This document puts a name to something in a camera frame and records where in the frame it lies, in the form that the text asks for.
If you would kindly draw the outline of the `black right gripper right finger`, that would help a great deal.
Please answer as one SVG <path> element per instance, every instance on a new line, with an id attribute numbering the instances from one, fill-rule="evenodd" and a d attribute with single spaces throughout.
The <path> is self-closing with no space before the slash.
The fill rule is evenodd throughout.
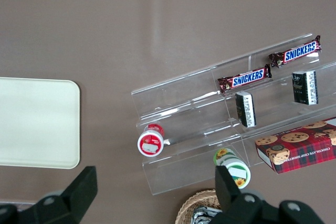
<path id="1" fill-rule="evenodd" d="M 222 211 L 210 223 L 323 223 L 303 202 L 284 200 L 274 207 L 252 193 L 242 193 L 225 166 L 215 168 L 215 191 Z"/>

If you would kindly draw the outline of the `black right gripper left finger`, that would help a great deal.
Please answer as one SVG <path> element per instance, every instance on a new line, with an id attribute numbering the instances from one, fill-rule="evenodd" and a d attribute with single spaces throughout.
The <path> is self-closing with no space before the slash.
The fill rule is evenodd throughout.
<path id="1" fill-rule="evenodd" d="M 58 195 L 46 196 L 23 210 L 19 204 L 1 204 L 1 223 L 80 223 L 97 193 L 96 167 L 87 166 Z"/>

